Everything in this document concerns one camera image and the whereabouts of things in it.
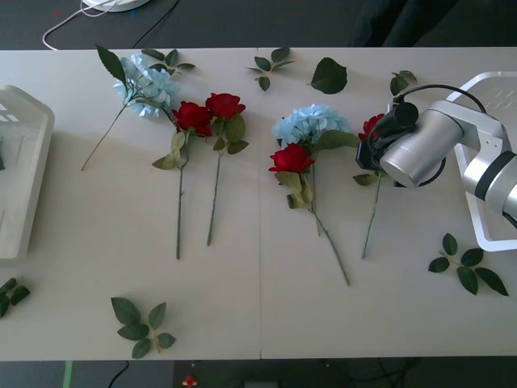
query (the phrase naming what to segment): green leaf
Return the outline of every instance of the green leaf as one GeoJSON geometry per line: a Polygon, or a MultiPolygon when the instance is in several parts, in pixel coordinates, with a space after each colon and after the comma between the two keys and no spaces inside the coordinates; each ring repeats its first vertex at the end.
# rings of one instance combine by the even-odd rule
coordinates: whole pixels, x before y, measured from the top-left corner
{"type": "Polygon", "coordinates": [[[9,310],[9,298],[6,295],[0,295],[0,318],[9,310]]]}
{"type": "Polygon", "coordinates": [[[301,177],[301,198],[308,205],[313,201],[313,188],[310,186],[307,174],[300,174],[301,177]]]}
{"type": "Polygon", "coordinates": [[[269,61],[266,58],[255,57],[255,63],[260,69],[264,71],[271,70],[271,63],[269,63],[269,61]]]}
{"type": "Polygon", "coordinates": [[[135,360],[139,360],[143,356],[145,356],[149,352],[150,349],[151,349],[151,340],[149,338],[144,338],[135,344],[135,347],[132,349],[131,357],[134,358],[135,360]]]}
{"type": "Polygon", "coordinates": [[[442,239],[443,249],[448,255],[455,255],[458,252],[458,242],[450,233],[444,235],[442,239]]]}
{"type": "Polygon", "coordinates": [[[290,209],[301,209],[305,207],[304,199],[301,194],[289,194],[288,195],[288,206],[290,209]]]}
{"type": "Polygon", "coordinates": [[[276,50],[273,50],[273,52],[271,53],[271,60],[274,63],[281,62],[285,58],[288,57],[290,52],[291,52],[291,49],[289,47],[282,47],[282,48],[278,48],[276,50]]]}
{"type": "Polygon", "coordinates": [[[226,147],[225,139],[223,139],[222,137],[219,137],[219,138],[216,140],[216,144],[214,144],[214,145],[213,145],[213,150],[214,150],[214,151],[221,151],[221,150],[223,150],[225,147],[226,147]]]}
{"type": "Polygon", "coordinates": [[[6,293],[7,291],[11,291],[16,286],[16,279],[11,277],[6,283],[0,287],[0,293],[6,293]]]}
{"type": "Polygon", "coordinates": [[[27,289],[27,287],[20,285],[11,295],[11,305],[16,306],[23,299],[28,297],[30,293],[31,292],[27,289]]]}
{"type": "Polygon", "coordinates": [[[473,248],[466,251],[461,256],[461,263],[465,267],[472,267],[478,265],[483,260],[483,254],[485,252],[481,248],[473,248]]]}
{"type": "Polygon", "coordinates": [[[372,183],[375,183],[379,177],[375,174],[360,174],[352,176],[355,182],[360,184],[361,186],[369,186],[372,183]]]}
{"type": "Polygon", "coordinates": [[[195,65],[193,65],[192,63],[180,63],[176,67],[181,70],[192,70],[195,68],[195,65]]]}
{"type": "Polygon", "coordinates": [[[314,89],[326,95],[335,95],[347,85],[347,68],[341,66],[332,58],[323,58],[317,64],[313,80],[310,83],[314,89]]]}
{"type": "Polygon", "coordinates": [[[392,95],[398,95],[401,91],[406,89],[409,83],[400,74],[395,74],[389,83],[389,89],[392,95]]]}
{"type": "Polygon", "coordinates": [[[185,141],[187,140],[187,137],[185,136],[185,133],[183,132],[177,132],[173,135],[172,141],[170,142],[170,150],[181,150],[181,148],[185,145],[185,141]]]}
{"type": "Polygon", "coordinates": [[[271,71],[275,71],[275,70],[279,69],[280,67],[286,66],[290,63],[294,63],[294,61],[286,61],[286,62],[282,62],[282,63],[277,63],[276,65],[273,66],[271,71]]]}
{"type": "Polygon", "coordinates": [[[132,323],[122,327],[117,333],[127,340],[140,341],[149,334],[149,327],[143,323],[132,323]]]}
{"type": "Polygon", "coordinates": [[[245,67],[245,69],[252,70],[252,71],[254,71],[255,73],[260,73],[260,74],[262,74],[261,69],[257,69],[256,67],[245,67]]]}
{"type": "Polygon", "coordinates": [[[113,297],[111,305],[115,311],[115,316],[120,323],[128,325],[140,322],[140,311],[131,301],[124,297],[113,297]]]}
{"type": "Polygon", "coordinates": [[[494,271],[490,271],[488,268],[479,267],[475,269],[476,274],[494,291],[497,291],[505,297],[508,296],[508,291],[502,283],[501,278],[494,271]]]}
{"type": "Polygon", "coordinates": [[[277,172],[275,177],[278,179],[280,184],[293,188],[295,192],[301,193],[301,182],[300,176],[297,172],[282,171],[277,172]]]}
{"type": "Polygon", "coordinates": [[[179,165],[174,159],[173,154],[167,154],[163,158],[159,158],[154,162],[153,167],[156,167],[159,170],[172,170],[173,168],[178,168],[179,165]]]}
{"type": "Polygon", "coordinates": [[[122,64],[120,63],[120,59],[107,48],[99,46],[98,44],[95,46],[97,47],[97,54],[99,55],[100,61],[103,63],[108,73],[121,81],[127,90],[128,85],[126,83],[126,74],[124,72],[124,67],[122,67],[122,64]]]}
{"type": "Polygon", "coordinates": [[[165,302],[160,303],[158,306],[154,307],[149,313],[149,325],[153,327],[154,330],[158,329],[163,322],[165,317],[165,310],[167,308],[167,304],[165,302]]]}
{"type": "Polygon", "coordinates": [[[445,271],[447,268],[449,268],[449,260],[445,257],[439,257],[438,259],[434,259],[429,263],[429,271],[440,273],[445,271]]]}
{"type": "Polygon", "coordinates": [[[149,55],[150,57],[158,59],[159,61],[163,61],[165,59],[165,55],[163,55],[157,50],[153,50],[152,48],[144,48],[142,50],[142,54],[149,55]]]}
{"type": "Polygon", "coordinates": [[[167,66],[174,66],[176,61],[178,60],[178,50],[174,49],[165,57],[165,63],[167,66]]]}
{"type": "Polygon", "coordinates": [[[460,278],[461,284],[467,291],[476,295],[477,294],[477,278],[474,271],[467,267],[458,267],[456,270],[458,277],[460,278]]]}
{"type": "Polygon", "coordinates": [[[155,69],[158,72],[161,72],[162,70],[167,70],[167,66],[165,66],[165,65],[163,65],[161,63],[157,63],[156,65],[152,65],[149,68],[150,69],[155,69]]]}
{"type": "Polygon", "coordinates": [[[248,146],[246,141],[240,140],[235,143],[228,144],[228,154],[235,155],[244,150],[248,146]]]}
{"type": "Polygon", "coordinates": [[[271,85],[271,81],[269,80],[268,77],[258,77],[258,84],[260,85],[260,88],[263,90],[263,91],[266,91],[267,89],[269,89],[269,86],[271,85]]]}
{"type": "Polygon", "coordinates": [[[409,70],[402,70],[399,74],[408,82],[408,83],[417,83],[417,78],[411,73],[409,70]]]}
{"type": "Polygon", "coordinates": [[[176,342],[176,338],[169,333],[158,334],[158,345],[162,349],[168,349],[176,342]]]}
{"type": "Polygon", "coordinates": [[[241,115],[236,115],[226,122],[225,136],[226,140],[236,143],[244,137],[246,133],[246,124],[241,115]]]}
{"type": "Polygon", "coordinates": [[[355,148],[359,143],[360,139],[356,135],[331,129],[321,135],[316,143],[316,148],[318,150],[333,150],[344,146],[355,148]]]}

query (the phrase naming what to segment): blue hydrangea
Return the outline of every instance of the blue hydrangea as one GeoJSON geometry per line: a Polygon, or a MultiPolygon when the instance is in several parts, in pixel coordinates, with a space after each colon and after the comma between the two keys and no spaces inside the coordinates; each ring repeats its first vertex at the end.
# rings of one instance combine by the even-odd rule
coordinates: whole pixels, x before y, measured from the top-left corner
{"type": "MultiPolygon", "coordinates": [[[[128,84],[135,86],[149,101],[159,103],[164,109],[170,111],[174,103],[174,96],[178,93],[179,87],[176,81],[170,79],[170,74],[165,70],[157,71],[150,69],[153,65],[153,58],[141,54],[134,53],[131,58],[120,58],[120,63],[124,68],[128,84]]],[[[114,88],[121,94],[125,95],[125,89],[122,82],[118,81],[114,88]]],[[[132,91],[129,91],[128,99],[131,99],[132,91]]],[[[160,115],[160,109],[143,103],[130,103],[139,116],[160,115]]]]}
{"type": "Polygon", "coordinates": [[[307,108],[295,109],[290,117],[278,120],[271,131],[282,141],[282,149],[288,144],[310,139],[315,143],[328,130],[350,132],[350,123],[328,105],[311,105],[307,108]]]}

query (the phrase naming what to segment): white table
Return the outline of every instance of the white table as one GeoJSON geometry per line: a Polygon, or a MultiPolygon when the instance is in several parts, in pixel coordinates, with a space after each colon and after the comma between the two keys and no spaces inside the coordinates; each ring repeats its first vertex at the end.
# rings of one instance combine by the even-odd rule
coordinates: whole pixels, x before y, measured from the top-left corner
{"type": "MultiPolygon", "coordinates": [[[[260,49],[268,56],[270,49],[260,49]]],[[[515,70],[512,48],[299,48],[263,93],[253,74],[257,50],[180,50],[199,70],[183,76],[181,99],[209,92],[242,97],[246,152],[224,161],[213,246],[208,228],[216,154],[198,141],[186,169],[183,256],[174,258],[178,174],[150,163],[167,152],[170,126],[124,113],[80,172],[111,123],[120,97],[95,52],[2,52],[0,84],[23,88],[56,113],[29,259],[2,269],[25,276],[32,295],[0,324],[0,360],[124,359],[110,297],[129,297],[147,313],[168,302],[163,329],[178,338],[152,358],[222,359],[517,354],[515,253],[487,255],[511,297],[464,291],[453,270],[427,271],[441,237],[475,246],[453,155],[435,183],[382,187],[366,260],[360,259],[373,188],[361,188],[353,150],[322,154],[317,200],[351,278],[343,282],[310,214],[288,209],[272,173],[278,149],[271,124],[292,108],[329,103],[356,130],[391,100],[391,71],[412,70],[421,84],[460,86],[487,70],[515,70]],[[337,95],[305,84],[317,62],[348,67],[337,95]]],[[[130,51],[118,52],[129,55],[130,51]]],[[[447,93],[410,99],[421,108],[447,93]]]]}

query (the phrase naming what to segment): loose leaf sprig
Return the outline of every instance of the loose leaf sprig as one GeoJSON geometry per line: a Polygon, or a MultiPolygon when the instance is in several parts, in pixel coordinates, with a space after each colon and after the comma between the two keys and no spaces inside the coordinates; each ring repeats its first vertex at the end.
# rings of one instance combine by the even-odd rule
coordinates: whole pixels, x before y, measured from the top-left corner
{"type": "Polygon", "coordinates": [[[398,73],[392,73],[394,77],[389,83],[389,89],[392,95],[398,95],[409,85],[417,83],[417,78],[409,70],[401,70],[398,73]]]}
{"type": "Polygon", "coordinates": [[[176,341],[176,338],[169,333],[156,335],[155,332],[155,330],[162,325],[165,317],[167,307],[165,302],[151,310],[147,319],[148,324],[141,322],[140,311],[128,299],[113,297],[111,299],[111,305],[115,311],[116,318],[120,323],[125,325],[118,330],[117,333],[127,340],[138,341],[132,350],[132,358],[140,359],[149,352],[152,341],[147,338],[147,335],[149,335],[150,332],[153,333],[154,345],[158,353],[162,352],[162,349],[170,348],[176,341]]]}
{"type": "Polygon", "coordinates": [[[463,285],[471,294],[477,294],[477,278],[479,277],[494,291],[497,291],[505,297],[508,296],[508,292],[506,291],[506,287],[504,286],[501,278],[494,271],[483,267],[477,267],[472,270],[472,267],[480,264],[483,260],[485,252],[481,248],[467,250],[461,256],[461,260],[458,263],[451,257],[458,252],[458,243],[452,234],[445,234],[442,239],[442,245],[445,252],[441,251],[441,256],[430,262],[430,272],[444,272],[449,268],[451,263],[453,263],[458,266],[456,273],[460,279],[461,285],[463,285]]]}
{"type": "Polygon", "coordinates": [[[325,57],[317,64],[309,85],[326,95],[335,95],[345,88],[347,82],[347,68],[325,57]]]}
{"type": "Polygon", "coordinates": [[[246,67],[248,70],[252,70],[257,74],[260,74],[255,78],[255,81],[258,81],[258,84],[263,91],[269,89],[269,86],[271,85],[269,74],[277,71],[283,66],[294,63],[294,61],[285,61],[290,52],[291,49],[289,47],[277,48],[271,53],[272,63],[264,57],[255,57],[255,64],[257,67],[246,67]]]}
{"type": "Polygon", "coordinates": [[[176,65],[176,62],[178,61],[179,57],[177,49],[174,49],[170,53],[165,55],[157,50],[145,48],[142,50],[142,54],[145,54],[149,57],[156,59],[157,61],[160,61],[160,63],[150,66],[150,69],[156,69],[158,71],[165,70],[170,75],[174,73],[181,74],[181,72],[178,70],[192,70],[195,68],[195,65],[193,65],[192,63],[180,63],[176,65]]]}
{"type": "Polygon", "coordinates": [[[9,306],[18,305],[31,292],[27,287],[18,285],[18,281],[12,277],[0,287],[0,318],[7,313],[9,306]]]}

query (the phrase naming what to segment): white device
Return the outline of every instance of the white device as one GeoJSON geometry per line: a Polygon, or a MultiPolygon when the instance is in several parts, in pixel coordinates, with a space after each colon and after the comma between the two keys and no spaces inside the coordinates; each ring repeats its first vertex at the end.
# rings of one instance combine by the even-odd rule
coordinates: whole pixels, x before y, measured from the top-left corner
{"type": "Polygon", "coordinates": [[[130,11],[139,6],[143,6],[149,0],[113,0],[106,3],[105,0],[82,0],[87,6],[92,7],[97,11],[104,12],[123,12],[130,11]]]}
{"type": "Polygon", "coordinates": [[[14,86],[0,87],[0,265],[27,256],[48,146],[52,110],[14,86]]]}

